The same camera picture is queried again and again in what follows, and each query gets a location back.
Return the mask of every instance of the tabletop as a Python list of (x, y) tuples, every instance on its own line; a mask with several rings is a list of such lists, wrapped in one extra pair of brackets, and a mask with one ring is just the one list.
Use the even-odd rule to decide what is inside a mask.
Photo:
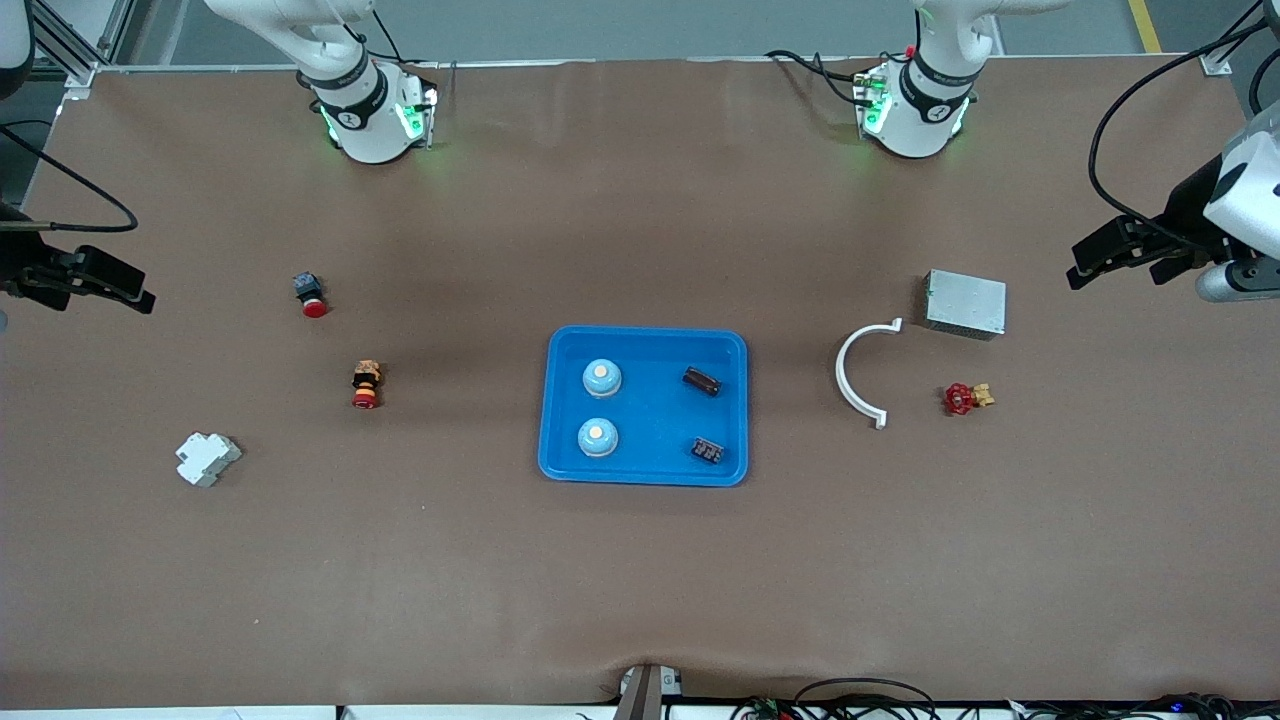
[[(100, 74), (49, 151), (142, 224), (46, 241), (159, 300), (3, 304), (0, 705), (584, 702), (640, 661), (691, 694), (1280, 694), (1276, 306), (1064, 277), (1114, 215), (1094, 123), (1161, 61), (993, 60), (927, 160), (772, 63), (438, 70), (435, 147), (383, 167), (292, 73)], [(1240, 124), (1183, 68), (1101, 174), (1155, 211)], [(47, 167), (27, 211), (114, 219)], [(932, 268), (1006, 282), (1007, 334), (920, 327)], [(849, 357), (877, 432), (832, 363), (897, 316)], [(543, 477), (547, 343), (579, 323), (739, 332), (742, 484)], [(997, 405), (946, 415), (954, 382)], [(207, 489), (174, 470), (196, 430), (244, 452)]]

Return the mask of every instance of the white robot link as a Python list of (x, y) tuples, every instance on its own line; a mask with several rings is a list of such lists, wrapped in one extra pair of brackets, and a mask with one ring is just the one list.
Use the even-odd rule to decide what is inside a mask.
[(1071, 0), (910, 0), (914, 54), (891, 55), (855, 79), (858, 122), (891, 152), (928, 158), (960, 132), (969, 95), (995, 47), (996, 15), (1032, 15)]
[(214, 13), (261, 36), (297, 63), (320, 99), (329, 137), (361, 163), (387, 163), (430, 146), (435, 87), (393, 63), (374, 61), (347, 29), (374, 0), (205, 0)]

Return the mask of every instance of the light blue dome button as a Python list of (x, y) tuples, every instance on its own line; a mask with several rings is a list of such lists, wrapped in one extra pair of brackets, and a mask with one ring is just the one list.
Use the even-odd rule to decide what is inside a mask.
[(577, 446), (589, 457), (604, 457), (618, 447), (618, 429), (604, 418), (591, 418), (577, 430)]
[(609, 397), (622, 387), (622, 370), (612, 360), (591, 360), (582, 370), (582, 384), (595, 397)]

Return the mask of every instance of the black rectangular component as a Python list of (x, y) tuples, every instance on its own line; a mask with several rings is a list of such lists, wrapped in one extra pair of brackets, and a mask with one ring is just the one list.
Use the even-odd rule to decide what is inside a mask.
[(712, 397), (719, 395), (721, 382), (708, 375), (707, 373), (699, 370), (698, 368), (689, 368), (687, 370), (685, 370), (684, 379), (686, 383), (696, 387), (698, 389), (705, 392)]
[(694, 441), (694, 447), (692, 450), (690, 450), (690, 452), (712, 464), (717, 464), (721, 461), (722, 457), (724, 457), (723, 447), (716, 445), (709, 439), (703, 439), (703, 438), (698, 438)]

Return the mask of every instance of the white curved handle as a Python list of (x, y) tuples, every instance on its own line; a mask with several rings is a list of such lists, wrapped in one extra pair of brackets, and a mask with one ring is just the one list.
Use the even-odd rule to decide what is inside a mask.
[(849, 336), (845, 345), (840, 346), (840, 352), (836, 354), (836, 387), (840, 388), (840, 395), (845, 396), (845, 400), (854, 406), (854, 410), (876, 420), (877, 430), (884, 429), (884, 424), (888, 421), (888, 411), (876, 407), (854, 392), (854, 388), (849, 384), (849, 377), (845, 374), (845, 356), (849, 355), (849, 348), (863, 336), (879, 333), (897, 334), (900, 332), (902, 332), (902, 318), (895, 318), (887, 325), (867, 325), (865, 328), (854, 331), (854, 334)]

